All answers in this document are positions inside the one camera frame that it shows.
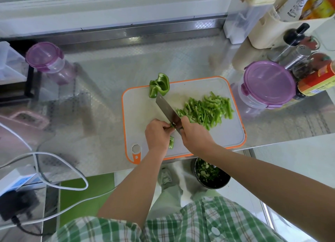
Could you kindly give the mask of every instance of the white cutting board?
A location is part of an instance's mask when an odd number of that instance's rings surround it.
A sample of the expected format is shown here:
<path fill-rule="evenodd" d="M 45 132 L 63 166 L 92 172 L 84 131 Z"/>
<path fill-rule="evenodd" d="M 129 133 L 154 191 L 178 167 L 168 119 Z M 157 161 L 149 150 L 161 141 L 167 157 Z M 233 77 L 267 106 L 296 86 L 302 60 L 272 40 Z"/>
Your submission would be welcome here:
<path fill-rule="evenodd" d="M 220 76 L 179 81 L 170 83 L 170 91 L 164 96 L 173 109 L 183 109 L 185 101 L 190 97 L 202 100 L 204 95 L 215 95 L 231 99 L 233 119 L 222 118 L 222 124 L 212 128 L 209 132 L 214 141 L 220 146 L 234 148 L 242 146 L 247 136 L 236 108 L 228 81 Z M 122 95 L 123 126 L 125 137 L 125 150 L 127 159 L 134 164 L 148 153 L 148 145 L 145 139 L 147 124 L 157 118 L 169 123 L 168 119 L 156 104 L 155 98 L 149 98 L 149 86 L 127 89 Z M 182 137 L 177 131 L 174 137 L 174 148 L 169 149 L 165 159 L 178 158 L 192 155 L 183 145 Z"/>

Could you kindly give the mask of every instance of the container with purple lid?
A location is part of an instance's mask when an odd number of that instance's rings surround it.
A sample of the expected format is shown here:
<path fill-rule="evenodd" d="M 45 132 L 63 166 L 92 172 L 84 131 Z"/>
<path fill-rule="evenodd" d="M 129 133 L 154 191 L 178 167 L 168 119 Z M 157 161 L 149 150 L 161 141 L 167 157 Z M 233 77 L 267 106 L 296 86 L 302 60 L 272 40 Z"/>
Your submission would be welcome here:
<path fill-rule="evenodd" d="M 275 109 L 293 98 L 295 81 L 283 66 L 272 61 L 257 61 L 245 67 L 237 90 L 249 107 Z"/>
<path fill-rule="evenodd" d="M 77 76 L 73 65 L 64 59 L 61 49 L 50 42 L 33 45 L 27 51 L 25 59 L 38 71 L 47 73 L 58 85 L 68 84 Z"/>

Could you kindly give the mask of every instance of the light green pants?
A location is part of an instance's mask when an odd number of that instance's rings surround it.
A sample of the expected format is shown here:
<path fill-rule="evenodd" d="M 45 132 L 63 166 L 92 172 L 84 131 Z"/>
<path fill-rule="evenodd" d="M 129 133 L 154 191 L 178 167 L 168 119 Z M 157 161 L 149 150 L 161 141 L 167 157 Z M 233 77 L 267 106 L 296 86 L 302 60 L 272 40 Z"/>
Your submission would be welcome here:
<path fill-rule="evenodd" d="M 180 206 L 180 198 L 183 190 L 179 185 L 172 185 L 162 190 L 162 193 L 153 204 L 149 211 L 147 220 L 163 217 L 172 213 L 178 212 L 182 207 Z M 204 196 L 214 197 L 221 196 L 216 190 L 208 189 L 206 192 L 197 192 L 192 196 L 192 200 L 198 200 Z"/>

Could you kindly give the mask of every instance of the shirt button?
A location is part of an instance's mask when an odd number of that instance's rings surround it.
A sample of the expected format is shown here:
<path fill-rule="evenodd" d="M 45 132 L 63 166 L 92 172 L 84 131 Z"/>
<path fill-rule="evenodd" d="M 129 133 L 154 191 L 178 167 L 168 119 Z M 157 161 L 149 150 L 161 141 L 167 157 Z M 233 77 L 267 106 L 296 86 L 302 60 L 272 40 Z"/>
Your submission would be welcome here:
<path fill-rule="evenodd" d="M 220 231 L 218 228 L 216 227 L 212 227 L 211 231 L 213 232 L 214 235 L 219 236 L 220 235 Z"/>

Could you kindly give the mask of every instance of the hand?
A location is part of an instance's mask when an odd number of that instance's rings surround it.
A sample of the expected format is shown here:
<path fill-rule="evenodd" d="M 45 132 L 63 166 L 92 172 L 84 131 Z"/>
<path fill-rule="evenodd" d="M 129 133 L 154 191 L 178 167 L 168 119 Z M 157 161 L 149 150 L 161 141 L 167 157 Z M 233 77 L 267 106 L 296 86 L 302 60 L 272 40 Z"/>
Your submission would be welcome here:
<path fill-rule="evenodd" d="M 171 127 L 167 122 L 158 119 L 152 120 L 145 129 L 145 138 L 149 150 L 163 151 L 165 156 L 170 143 L 170 135 L 173 131 L 174 127 Z"/>
<path fill-rule="evenodd" d="M 209 131 L 198 123 L 190 123 L 187 116 L 182 117 L 182 125 L 184 146 L 195 156 L 202 158 L 216 145 Z"/>

